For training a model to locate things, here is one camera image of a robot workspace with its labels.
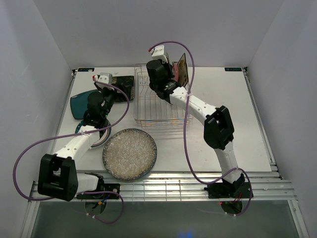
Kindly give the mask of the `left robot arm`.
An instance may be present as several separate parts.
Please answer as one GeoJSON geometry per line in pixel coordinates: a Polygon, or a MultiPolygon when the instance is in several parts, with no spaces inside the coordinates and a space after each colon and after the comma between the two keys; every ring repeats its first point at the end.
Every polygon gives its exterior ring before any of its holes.
{"type": "Polygon", "coordinates": [[[38,178],[39,194],[64,201],[70,201],[86,191],[94,198],[104,195],[102,177],[97,174],[78,174],[76,163],[88,150],[103,144],[109,137],[111,129],[107,116],[117,97],[117,91],[108,87],[88,96],[80,134],[54,154],[42,157],[38,178]]]}

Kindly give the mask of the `cream flower square plate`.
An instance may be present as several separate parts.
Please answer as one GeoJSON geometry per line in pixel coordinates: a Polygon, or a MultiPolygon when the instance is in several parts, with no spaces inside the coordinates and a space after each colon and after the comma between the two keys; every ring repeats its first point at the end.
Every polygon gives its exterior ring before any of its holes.
{"type": "Polygon", "coordinates": [[[186,54],[183,53],[181,58],[177,63],[178,67],[178,82],[185,87],[188,84],[189,76],[188,76],[188,65],[186,61],[186,54]]]}

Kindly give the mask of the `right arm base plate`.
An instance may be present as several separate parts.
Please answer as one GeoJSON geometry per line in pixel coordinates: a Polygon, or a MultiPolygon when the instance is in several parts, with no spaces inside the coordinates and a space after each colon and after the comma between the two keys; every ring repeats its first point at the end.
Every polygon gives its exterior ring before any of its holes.
{"type": "Polygon", "coordinates": [[[248,182],[237,188],[224,182],[216,182],[207,185],[204,190],[208,192],[208,198],[253,198],[254,196],[248,182]]]}

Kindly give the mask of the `pink polka dot plate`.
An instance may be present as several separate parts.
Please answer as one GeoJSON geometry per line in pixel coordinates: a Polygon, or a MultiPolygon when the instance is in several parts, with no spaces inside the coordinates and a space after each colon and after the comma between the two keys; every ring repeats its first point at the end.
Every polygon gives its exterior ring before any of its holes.
{"type": "Polygon", "coordinates": [[[172,64],[172,74],[174,75],[174,81],[179,81],[179,67],[176,63],[172,64]]]}

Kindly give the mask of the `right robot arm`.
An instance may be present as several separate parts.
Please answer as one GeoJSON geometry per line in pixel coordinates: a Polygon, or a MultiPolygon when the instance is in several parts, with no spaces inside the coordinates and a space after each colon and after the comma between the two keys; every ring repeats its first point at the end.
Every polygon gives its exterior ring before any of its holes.
{"type": "Polygon", "coordinates": [[[150,88],[157,96],[185,110],[204,127],[204,141],[214,149],[222,176],[205,182],[209,198],[252,197],[252,187],[247,175],[237,165],[233,149],[234,126],[227,107],[209,105],[195,96],[180,83],[173,80],[171,65],[162,60],[151,60],[146,64],[150,88]]]}

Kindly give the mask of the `mint green flower plate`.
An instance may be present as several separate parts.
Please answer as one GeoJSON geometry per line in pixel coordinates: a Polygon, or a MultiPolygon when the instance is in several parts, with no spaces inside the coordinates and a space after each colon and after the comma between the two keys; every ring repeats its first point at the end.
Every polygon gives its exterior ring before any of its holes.
{"type": "Polygon", "coordinates": [[[168,64],[171,64],[170,57],[169,57],[169,54],[168,54],[167,52],[165,53],[165,56],[166,56],[166,58],[167,58],[168,64]]]}

